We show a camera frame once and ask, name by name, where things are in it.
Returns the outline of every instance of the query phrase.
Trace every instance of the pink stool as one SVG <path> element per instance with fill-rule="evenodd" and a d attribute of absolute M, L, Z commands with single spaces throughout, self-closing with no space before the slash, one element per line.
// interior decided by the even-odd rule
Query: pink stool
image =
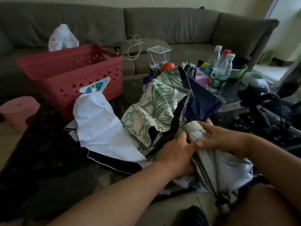
<path fill-rule="evenodd" d="M 15 98 L 0 106 L 0 113 L 5 121 L 20 133 L 24 133 L 29 120 L 38 111 L 40 104 L 35 98 L 24 96 Z"/>

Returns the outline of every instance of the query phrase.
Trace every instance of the red plastic basket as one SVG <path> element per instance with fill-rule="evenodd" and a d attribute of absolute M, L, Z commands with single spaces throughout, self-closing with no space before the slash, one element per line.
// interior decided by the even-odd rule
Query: red plastic basket
<path fill-rule="evenodd" d="M 103 91 L 105 98 L 110 101 L 122 94 L 122 56 L 96 44 L 23 56 L 16 61 L 67 121 L 74 119 L 73 106 L 82 95 L 82 87 L 110 77 Z"/>

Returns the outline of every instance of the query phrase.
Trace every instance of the sticker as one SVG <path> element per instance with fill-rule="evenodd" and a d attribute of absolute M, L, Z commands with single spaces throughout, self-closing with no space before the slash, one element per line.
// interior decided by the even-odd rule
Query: sticker
<path fill-rule="evenodd" d="M 110 79 L 110 77 L 104 78 L 98 82 L 92 83 L 88 86 L 81 88 L 79 91 L 81 93 L 93 93 L 96 91 L 103 92 L 106 86 L 109 84 Z"/>

